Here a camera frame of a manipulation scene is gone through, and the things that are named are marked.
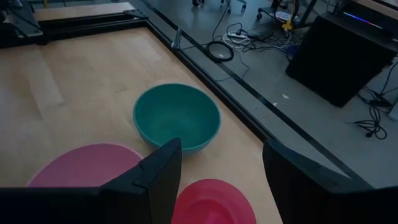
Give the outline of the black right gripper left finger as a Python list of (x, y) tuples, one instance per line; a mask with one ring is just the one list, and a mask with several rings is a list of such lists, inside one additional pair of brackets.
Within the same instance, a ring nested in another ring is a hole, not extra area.
[(182, 143), (174, 138), (101, 186), (99, 222), (170, 223), (181, 173)]

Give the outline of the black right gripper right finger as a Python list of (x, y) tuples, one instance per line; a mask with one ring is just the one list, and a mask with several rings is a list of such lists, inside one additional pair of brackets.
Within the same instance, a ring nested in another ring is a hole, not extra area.
[(277, 141), (264, 142), (262, 160), (283, 223), (351, 221), (360, 211), (350, 197), (372, 189)]

